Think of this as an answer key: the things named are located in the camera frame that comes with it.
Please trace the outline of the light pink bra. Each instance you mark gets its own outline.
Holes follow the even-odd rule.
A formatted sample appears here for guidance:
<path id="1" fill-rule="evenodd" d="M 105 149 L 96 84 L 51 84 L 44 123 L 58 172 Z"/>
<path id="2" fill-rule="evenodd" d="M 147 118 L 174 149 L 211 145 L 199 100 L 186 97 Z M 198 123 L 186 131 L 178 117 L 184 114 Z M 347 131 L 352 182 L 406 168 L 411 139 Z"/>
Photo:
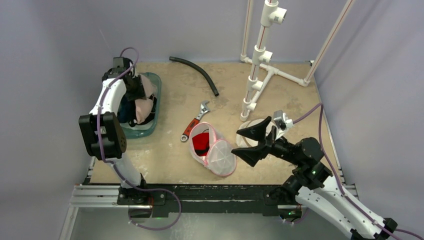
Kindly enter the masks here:
<path id="1" fill-rule="evenodd" d="M 141 75 L 141 79 L 146 93 L 146 99 L 137 99 L 134 101 L 137 124 L 142 124 L 151 114 L 154 100 L 150 99 L 150 97 L 155 97 L 158 92 L 157 86 L 154 85 L 148 77 Z"/>

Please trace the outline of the black bra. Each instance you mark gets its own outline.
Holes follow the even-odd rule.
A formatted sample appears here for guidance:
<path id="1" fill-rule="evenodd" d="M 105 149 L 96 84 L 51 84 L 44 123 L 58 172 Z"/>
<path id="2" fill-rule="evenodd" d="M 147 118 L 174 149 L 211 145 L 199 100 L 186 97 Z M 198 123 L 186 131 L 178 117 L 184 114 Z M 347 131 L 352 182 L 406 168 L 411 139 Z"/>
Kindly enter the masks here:
<path id="1" fill-rule="evenodd" d="M 131 127 L 136 125 L 145 125 L 151 122 L 156 114 L 156 102 L 157 98 L 151 95 L 147 99 L 136 99 L 129 102 L 130 106 L 130 120 L 128 124 Z"/>

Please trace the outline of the teal plastic bin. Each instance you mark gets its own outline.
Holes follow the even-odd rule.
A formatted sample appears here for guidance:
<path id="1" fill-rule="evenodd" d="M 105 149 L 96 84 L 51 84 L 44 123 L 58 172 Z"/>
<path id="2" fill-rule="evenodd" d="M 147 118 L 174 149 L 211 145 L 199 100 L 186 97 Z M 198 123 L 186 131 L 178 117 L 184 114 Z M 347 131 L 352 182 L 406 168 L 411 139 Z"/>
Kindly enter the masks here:
<path id="1" fill-rule="evenodd" d="M 143 72 L 140 77 L 147 99 L 129 101 L 124 96 L 118 110 L 120 126 L 128 139 L 150 136 L 159 120 L 162 80 L 153 72 Z"/>

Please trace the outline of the red garment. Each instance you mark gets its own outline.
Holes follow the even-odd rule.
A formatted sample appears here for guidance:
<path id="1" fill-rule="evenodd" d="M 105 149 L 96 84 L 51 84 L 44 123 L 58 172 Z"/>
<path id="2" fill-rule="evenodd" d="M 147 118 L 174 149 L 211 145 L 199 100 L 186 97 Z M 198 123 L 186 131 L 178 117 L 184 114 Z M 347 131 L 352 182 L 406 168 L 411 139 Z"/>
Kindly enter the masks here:
<path id="1" fill-rule="evenodd" d="M 210 150 L 210 138 L 208 132 L 202 132 L 192 138 L 194 152 L 200 156 L 206 156 Z"/>

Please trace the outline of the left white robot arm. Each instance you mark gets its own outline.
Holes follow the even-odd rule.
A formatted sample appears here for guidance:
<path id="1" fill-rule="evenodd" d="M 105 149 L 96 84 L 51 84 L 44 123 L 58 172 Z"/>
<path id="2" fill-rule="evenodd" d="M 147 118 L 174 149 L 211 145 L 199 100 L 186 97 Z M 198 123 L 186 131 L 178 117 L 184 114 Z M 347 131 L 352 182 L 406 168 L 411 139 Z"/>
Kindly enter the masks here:
<path id="1" fill-rule="evenodd" d="M 113 58 L 113 66 L 102 77 L 99 98 L 89 112 L 78 119 L 87 153 L 109 165 L 120 186 L 131 189 L 129 197 L 138 205 L 149 199 L 147 183 L 126 155 L 127 139 L 117 117 L 122 98 L 147 99 L 140 75 L 132 72 L 135 62 L 127 57 Z"/>

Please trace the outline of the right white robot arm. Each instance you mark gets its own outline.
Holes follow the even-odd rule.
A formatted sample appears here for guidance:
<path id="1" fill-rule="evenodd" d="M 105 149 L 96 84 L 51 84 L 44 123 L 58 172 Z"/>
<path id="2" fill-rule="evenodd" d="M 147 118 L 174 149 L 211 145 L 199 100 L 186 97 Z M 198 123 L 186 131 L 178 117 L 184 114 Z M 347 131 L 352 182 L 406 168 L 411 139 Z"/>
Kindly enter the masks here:
<path id="1" fill-rule="evenodd" d="M 294 126 L 285 114 L 237 130 L 237 135 L 257 142 L 256 146 L 235 148 L 231 152 L 254 167 L 268 155 L 295 165 L 287 180 L 269 193 L 288 204 L 295 201 L 319 214 L 351 240 L 387 240 L 398 224 L 365 207 L 340 183 L 321 160 L 326 156 L 314 137 L 293 144 L 284 134 Z"/>

